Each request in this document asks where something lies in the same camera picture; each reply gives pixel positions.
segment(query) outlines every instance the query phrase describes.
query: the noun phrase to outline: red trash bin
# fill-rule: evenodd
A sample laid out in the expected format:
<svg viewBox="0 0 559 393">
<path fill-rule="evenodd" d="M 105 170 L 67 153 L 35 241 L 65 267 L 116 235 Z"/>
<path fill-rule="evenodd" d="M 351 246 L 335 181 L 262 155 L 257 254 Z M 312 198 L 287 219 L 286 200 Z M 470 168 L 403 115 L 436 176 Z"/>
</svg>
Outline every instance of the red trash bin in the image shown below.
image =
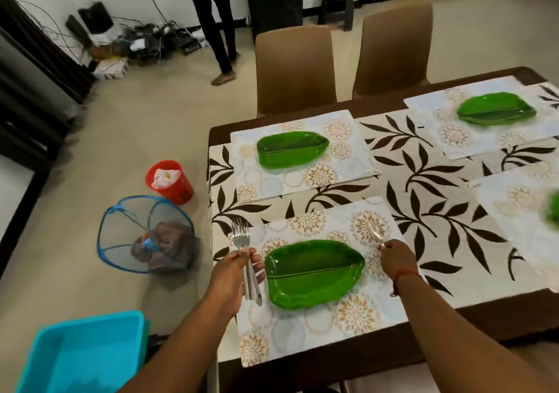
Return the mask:
<svg viewBox="0 0 559 393">
<path fill-rule="evenodd" d="M 155 171 L 158 169 L 179 170 L 181 171 L 181 175 L 173 184 L 168 187 L 153 188 L 151 186 L 151 184 L 153 183 L 153 176 L 155 175 Z M 175 162 L 174 160 L 162 160 L 161 162 L 153 165 L 145 176 L 145 185 L 178 206 L 184 205 L 192 198 L 192 195 L 194 194 L 192 185 L 190 185 L 190 182 L 188 182 L 188 179 L 186 179 L 185 173 L 182 171 L 181 164 Z"/>
</svg>

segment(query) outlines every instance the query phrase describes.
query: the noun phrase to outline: dining table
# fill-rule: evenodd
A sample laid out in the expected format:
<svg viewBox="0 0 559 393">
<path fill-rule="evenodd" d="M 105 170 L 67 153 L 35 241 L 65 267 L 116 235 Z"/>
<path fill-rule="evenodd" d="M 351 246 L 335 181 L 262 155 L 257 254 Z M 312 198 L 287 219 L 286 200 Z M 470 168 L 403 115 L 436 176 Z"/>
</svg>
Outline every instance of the dining table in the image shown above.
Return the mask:
<svg viewBox="0 0 559 393">
<path fill-rule="evenodd" d="M 554 156 L 559 136 L 529 145 L 504 143 L 502 149 L 450 160 L 404 104 L 410 97 L 508 76 L 541 89 L 548 103 L 559 103 L 557 90 L 545 78 L 515 67 L 211 128 L 207 176 L 213 260 L 231 250 L 232 217 L 257 226 L 379 196 L 429 284 L 480 331 L 504 344 L 556 333 L 559 295 L 507 240 L 468 182 Z M 359 122 L 381 175 L 242 204 L 233 181 L 231 133 L 344 109 Z M 425 360 L 408 322 L 277 359 L 262 357 L 248 367 L 241 364 L 242 341 L 233 319 L 217 354 L 220 392 L 296 392 Z"/>
</svg>

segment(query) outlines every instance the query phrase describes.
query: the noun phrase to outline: brown cloth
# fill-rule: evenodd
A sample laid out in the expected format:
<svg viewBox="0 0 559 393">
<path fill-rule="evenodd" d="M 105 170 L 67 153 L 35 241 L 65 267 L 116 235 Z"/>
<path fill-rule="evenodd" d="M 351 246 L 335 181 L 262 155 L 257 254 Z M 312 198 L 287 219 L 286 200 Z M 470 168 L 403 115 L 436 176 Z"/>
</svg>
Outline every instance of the brown cloth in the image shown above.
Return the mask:
<svg viewBox="0 0 559 393">
<path fill-rule="evenodd" d="M 153 273 L 186 270 L 194 255 L 192 228 L 178 222 L 159 222 L 139 237 L 130 251 Z"/>
</svg>

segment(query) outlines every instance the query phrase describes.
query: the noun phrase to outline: person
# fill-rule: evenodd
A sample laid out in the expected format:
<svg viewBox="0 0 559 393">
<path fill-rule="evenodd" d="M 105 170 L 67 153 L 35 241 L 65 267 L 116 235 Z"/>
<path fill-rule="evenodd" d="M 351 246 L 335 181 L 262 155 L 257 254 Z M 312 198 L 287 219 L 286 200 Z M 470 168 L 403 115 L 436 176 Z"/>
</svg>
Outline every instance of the person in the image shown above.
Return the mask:
<svg viewBox="0 0 559 393">
<path fill-rule="evenodd" d="M 477 330 L 424 282 L 406 243 L 389 240 L 379 250 L 382 268 L 396 279 L 415 338 L 442 393 L 559 391 L 548 375 Z M 256 250 L 250 254 L 255 270 L 262 270 Z M 247 262 L 236 251 L 215 265 L 204 298 L 121 393 L 198 391 L 227 324 L 239 311 Z M 258 282 L 263 279 L 261 273 Z"/>
<path fill-rule="evenodd" d="M 213 0 L 219 10 L 221 21 L 223 22 L 223 31 L 225 33 L 225 40 L 227 42 L 227 52 L 221 33 L 217 28 L 215 20 L 213 19 L 211 11 L 211 0 L 192 0 L 196 9 L 196 14 L 200 21 L 200 26 L 206 35 L 208 43 L 210 43 L 213 54 L 219 63 L 221 74 L 215 78 L 211 83 L 212 85 L 223 85 L 226 82 L 232 81 L 236 78 L 233 67 L 237 64 L 239 55 L 235 48 L 235 26 L 233 22 L 233 14 L 231 12 L 231 3 L 229 0 Z"/>
</svg>

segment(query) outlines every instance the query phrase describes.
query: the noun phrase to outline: chair backrest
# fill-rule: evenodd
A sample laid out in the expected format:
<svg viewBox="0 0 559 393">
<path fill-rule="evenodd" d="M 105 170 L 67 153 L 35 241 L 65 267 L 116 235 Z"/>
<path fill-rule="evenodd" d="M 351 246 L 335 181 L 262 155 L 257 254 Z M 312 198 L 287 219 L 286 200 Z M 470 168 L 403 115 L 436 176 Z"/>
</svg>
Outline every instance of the chair backrest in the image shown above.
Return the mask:
<svg viewBox="0 0 559 393">
<path fill-rule="evenodd" d="M 308 25 L 258 35 L 256 86 L 259 114 L 336 103 L 330 29 Z"/>
<path fill-rule="evenodd" d="M 433 7 L 427 0 L 367 16 L 353 97 L 427 82 L 432 32 Z"/>
</svg>

